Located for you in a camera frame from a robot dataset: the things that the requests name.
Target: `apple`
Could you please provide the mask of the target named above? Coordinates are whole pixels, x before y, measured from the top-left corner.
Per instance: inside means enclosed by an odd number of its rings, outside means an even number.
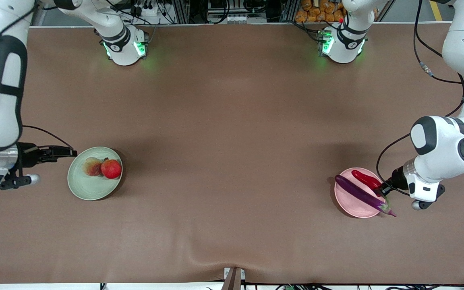
[[[88,176],[99,176],[102,174],[100,166],[102,162],[98,158],[89,157],[82,165],[83,172]]]
[[[108,179],[114,179],[121,176],[121,164],[114,159],[108,160],[108,158],[106,158],[101,164],[100,170]]]

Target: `brown tablecloth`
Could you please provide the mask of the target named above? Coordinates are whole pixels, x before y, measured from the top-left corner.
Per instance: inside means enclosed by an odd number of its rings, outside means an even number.
[[[440,49],[447,28],[420,33]],[[147,60],[119,67],[91,29],[31,29],[24,123],[116,149],[126,176],[83,201],[64,159],[25,171],[39,185],[0,191],[0,283],[203,281],[226,266],[250,282],[464,283],[464,175],[426,211],[392,193],[397,218],[355,219],[334,200],[335,174],[373,170],[416,119],[461,98],[420,70],[412,25],[369,37],[340,65],[289,25],[162,27]],[[413,156],[405,140],[381,171]]]

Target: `cable connector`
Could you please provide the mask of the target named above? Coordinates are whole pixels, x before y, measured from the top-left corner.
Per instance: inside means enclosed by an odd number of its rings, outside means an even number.
[[[431,69],[429,68],[429,66],[426,66],[423,62],[420,61],[420,66],[422,67],[422,70],[429,74],[429,76],[433,76],[433,72],[431,71]]]

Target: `pink plate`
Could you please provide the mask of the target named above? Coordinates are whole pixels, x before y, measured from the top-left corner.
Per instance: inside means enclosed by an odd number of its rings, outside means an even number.
[[[363,189],[364,191],[371,194],[372,196],[375,196],[376,198],[380,200],[384,200],[383,197],[377,197],[375,193],[370,189],[370,187],[366,186],[361,181],[357,180],[352,175],[352,170],[357,170],[361,173],[366,174],[367,176],[372,176],[374,178],[377,178],[377,180],[381,182],[381,180],[379,179],[379,177],[377,177],[377,175],[375,175],[372,171],[368,169],[358,168],[358,167],[346,169],[340,174],[341,176],[350,180],[355,185],[359,186],[359,188]],[[354,217],[369,218],[369,217],[374,217],[377,215],[377,213],[379,213],[377,209],[374,209],[368,204],[365,204],[364,202],[362,202],[361,200],[358,200],[357,198],[352,196],[350,193],[347,193],[337,183],[334,185],[334,194],[336,195],[336,199],[338,200],[338,203],[341,206],[341,208]]]

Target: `green plate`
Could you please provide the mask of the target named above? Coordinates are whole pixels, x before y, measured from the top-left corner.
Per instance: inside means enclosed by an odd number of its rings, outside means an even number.
[[[88,176],[83,172],[82,166],[89,157],[115,159],[121,164],[121,176],[116,179],[108,179],[104,176]],[[75,196],[83,200],[98,200],[108,196],[118,187],[123,176],[123,162],[116,151],[107,147],[94,147],[87,149],[78,155],[72,162],[68,171],[69,189]]]

